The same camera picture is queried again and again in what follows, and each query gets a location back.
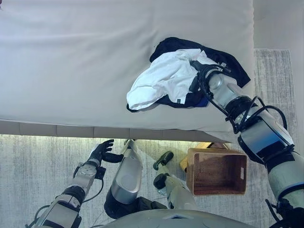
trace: white cloth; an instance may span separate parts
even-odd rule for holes
[[[165,95],[174,103],[184,104],[189,87],[197,74],[191,60],[201,64],[217,64],[200,49],[180,49],[155,59],[142,72],[127,93],[129,108],[147,108]]]

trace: wooden object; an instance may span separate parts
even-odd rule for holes
[[[194,195],[244,194],[247,157],[227,149],[188,150],[187,186]]]

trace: black cloth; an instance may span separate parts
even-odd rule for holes
[[[169,96],[163,96],[156,103],[169,105],[173,108],[189,108],[189,107],[206,107],[208,104],[208,99],[204,96],[204,94],[199,91],[196,93],[188,93],[186,95],[185,104],[174,103],[169,99]]]
[[[240,65],[240,63],[234,58],[232,55],[218,51],[206,46],[203,46],[199,43],[179,39],[177,37],[169,37],[163,40],[162,42],[157,45],[154,53],[150,57],[150,62],[153,62],[156,58],[161,56],[163,53],[177,51],[178,49],[192,49],[192,48],[199,48],[201,51],[205,51],[208,58],[212,59],[218,64],[226,63],[227,68],[231,71],[231,76],[236,79],[237,85],[239,87],[244,87],[249,81],[250,78],[248,77],[247,73]]]

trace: gray rug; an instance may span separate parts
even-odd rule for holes
[[[259,49],[255,51],[255,56],[256,93],[267,104],[276,105],[288,114],[289,129],[294,134],[296,119],[289,52]],[[78,162],[85,161],[94,145],[104,140],[0,135],[0,226],[15,228],[30,223],[36,210],[49,204],[68,185]],[[119,153],[123,143],[124,140],[115,140],[114,152]],[[197,142],[138,140],[136,143],[143,161],[139,195],[167,204],[166,199],[152,185],[155,177],[152,164],[162,153],[171,150],[175,156],[168,166],[173,174],[185,180],[179,162]],[[100,196],[82,206],[82,228],[111,221],[104,212],[103,204],[118,164],[104,162],[103,166],[107,168],[104,190]],[[101,182],[95,181],[90,195],[96,194],[100,186]],[[262,165],[251,161],[247,163],[245,195],[195,197],[202,211],[263,228],[274,223],[265,199],[275,201],[268,184],[267,172]]]

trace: white bed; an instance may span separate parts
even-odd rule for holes
[[[252,78],[252,95],[252,0],[4,0],[0,119],[199,130],[230,140],[230,124],[212,105],[126,109],[134,80],[171,36],[232,54]]]

